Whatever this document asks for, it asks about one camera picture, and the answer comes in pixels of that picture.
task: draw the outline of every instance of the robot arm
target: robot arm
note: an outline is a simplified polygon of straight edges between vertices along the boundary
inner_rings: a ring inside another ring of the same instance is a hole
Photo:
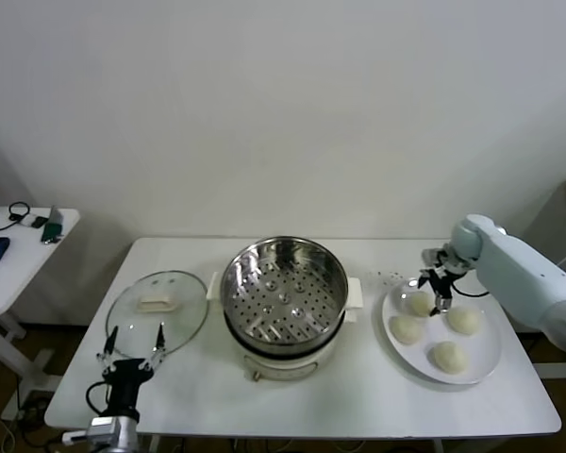
[[[443,249],[424,252],[437,312],[449,309],[450,284],[474,269],[478,280],[516,321],[542,330],[566,350],[566,273],[491,219],[468,215]]]

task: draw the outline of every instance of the white tabletop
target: white tabletop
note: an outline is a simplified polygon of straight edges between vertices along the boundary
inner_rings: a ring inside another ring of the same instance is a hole
[[[59,209],[59,211],[63,216],[62,235],[64,238],[77,223],[79,213],[77,210]],[[50,209],[33,208],[31,212],[47,217]],[[8,208],[0,207],[0,227],[9,223]],[[43,228],[36,229],[22,225],[15,225],[6,231],[0,231],[0,236],[10,238],[10,246],[0,260],[0,315],[17,300],[25,286],[60,244],[41,243],[42,231]]]
[[[84,428],[92,418],[84,391],[100,379],[96,352],[117,295],[136,279],[168,269],[192,272],[208,284],[250,239],[136,241],[75,353],[46,423]],[[503,344],[494,373],[479,384],[451,386],[421,377],[384,341],[379,319],[391,273],[415,276],[434,240],[323,240],[349,277],[362,282],[364,309],[340,331],[331,361],[293,382],[249,380],[235,354],[222,309],[209,308],[197,336],[169,356],[138,401],[139,431],[172,435],[279,438],[467,438],[558,431],[547,392],[498,303],[486,297]],[[478,292],[474,277],[462,288]],[[95,398],[101,398],[100,392]]]

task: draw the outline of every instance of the power cord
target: power cord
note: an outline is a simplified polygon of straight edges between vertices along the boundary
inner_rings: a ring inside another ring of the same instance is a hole
[[[92,411],[97,415],[100,415],[102,412],[96,409],[96,406],[92,404],[91,392],[92,390],[94,390],[97,387],[100,387],[101,385],[108,385],[108,384],[104,380],[99,380],[98,382],[94,382],[93,385],[91,385],[88,389],[86,389],[86,404],[88,404],[88,407],[91,408]],[[107,392],[105,392],[105,403],[109,404]]]
[[[42,444],[36,444],[31,442],[27,437],[29,432],[37,431],[44,426],[44,415],[46,414],[46,409],[48,409],[48,404],[50,399],[46,397],[39,397],[25,402],[21,405],[20,393],[19,393],[19,376],[15,375],[17,379],[17,409],[19,413],[17,414],[17,429],[21,432],[21,437],[27,446],[31,448],[43,449],[44,453],[52,453],[50,445],[58,445],[61,443],[62,432],[55,437],[52,437]]]
[[[12,432],[12,430],[10,430],[10,428],[12,428],[12,425],[9,427],[7,427],[7,424],[4,423],[2,420],[0,420],[0,426],[2,428],[4,428],[4,430],[6,431],[5,436],[2,438],[2,442],[0,443],[0,452],[1,453],[12,453],[15,449],[15,435]],[[5,444],[7,442],[7,440],[10,441],[10,445],[8,446],[8,449],[5,449]]]
[[[286,443],[284,443],[282,446],[278,447],[278,448],[270,448],[268,443],[268,439],[265,441],[266,442],[266,451],[267,453],[280,453],[281,451],[285,450],[288,446],[291,445],[291,443],[293,442],[293,439],[289,439]]]
[[[485,291],[484,293],[480,293],[480,294],[465,293],[462,290],[460,290],[457,286],[455,286],[455,282],[451,283],[451,288],[453,288],[457,294],[462,295],[464,297],[484,297],[485,295],[489,295],[488,291]]]
[[[342,448],[336,442],[332,442],[331,444],[334,446],[336,450],[340,451],[341,453],[357,453],[358,451],[360,451],[362,447],[365,446],[366,443],[367,441],[360,441],[357,446],[350,449]]]
[[[25,209],[25,212],[20,213],[20,212],[15,212],[13,209],[17,208],[17,207],[23,207]],[[8,206],[8,214],[10,214],[10,216],[8,217],[9,219],[16,219],[13,220],[13,222],[9,225],[6,226],[0,226],[0,231],[4,231],[6,229],[9,229],[10,227],[14,227],[15,225],[18,225],[21,223],[21,221],[23,219],[25,219],[25,217],[31,212],[31,208],[29,207],[29,205],[25,202],[25,201],[15,201],[14,203],[11,203]]]

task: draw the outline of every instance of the steamed bun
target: steamed bun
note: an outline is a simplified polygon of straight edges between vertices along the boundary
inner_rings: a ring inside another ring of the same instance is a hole
[[[468,367],[468,356],[457,343],[442,342],[434,346],[434,362],[449,375],[456,375]]]
[[[434,309],[434,297],[425,291],[407,294],[408,305],[417,316],[427,317]]]
[[[477,309],[469,307],[453,307],[446,314],[449,326],[459,333],[474,335],[480,330],[481,313]]]
[[[390,319],[390,331],[402,344],[416,344],[424,336],[421,323],[410,316],[393,316]]]

